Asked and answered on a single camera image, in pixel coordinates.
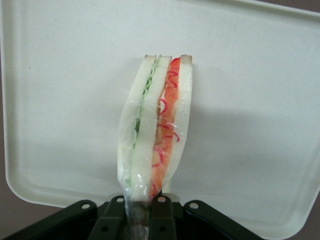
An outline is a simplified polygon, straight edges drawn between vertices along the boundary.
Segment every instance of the plastic tray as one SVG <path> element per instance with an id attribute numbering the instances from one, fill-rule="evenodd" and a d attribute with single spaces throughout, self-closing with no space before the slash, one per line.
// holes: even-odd
<path id="1" fill-rule="evenodd" d="M 320 189 L 320 15 L 256 1 L 2 1 L 6 179 L 22 199 L 102 204 L 145 54 L 189 54 L 189 132 L 171 192 L 266 239 Z"/>

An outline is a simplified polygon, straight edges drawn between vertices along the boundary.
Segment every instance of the black clamp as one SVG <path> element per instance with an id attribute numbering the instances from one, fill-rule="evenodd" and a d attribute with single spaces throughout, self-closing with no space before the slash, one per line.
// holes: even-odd
<path id="1" fill-rule="evenodd" d="M 3 240 L 127 240 L 127 217 L 122 195 L 100 207 L 78 201 Z M 149 240 L 262 240 L 247 228 L 193 200 L 182 206 L 160 194 L 151 203 Z"/>

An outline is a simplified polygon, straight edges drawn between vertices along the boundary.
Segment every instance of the sandwich wedge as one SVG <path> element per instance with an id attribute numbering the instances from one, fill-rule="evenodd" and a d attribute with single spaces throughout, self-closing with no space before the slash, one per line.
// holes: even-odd
<path id="1" fill-rule="evenodd" d="M 188 132 L 192 57 L 146 55 L 122 110 L 117 177 L 125 197 L 149 202 L 171 179 Z"/>

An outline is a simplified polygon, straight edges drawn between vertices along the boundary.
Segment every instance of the gray background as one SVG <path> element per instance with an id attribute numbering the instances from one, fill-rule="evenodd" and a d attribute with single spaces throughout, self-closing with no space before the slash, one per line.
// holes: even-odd
<path id="1" fill-rule="evenodd" d="M 320 0 L 261 0 L 320 13 Z M 0 125 L 3 126 L 2 94 L 0 92 Z M 9 189 L 5 178 L 4 131 L 0 127 L 0 239 L 3 239 L 57 211 L 60 208 L 21 200 Z M 320 195 L 300 232 L 289 240 L 320 239 Z"/>

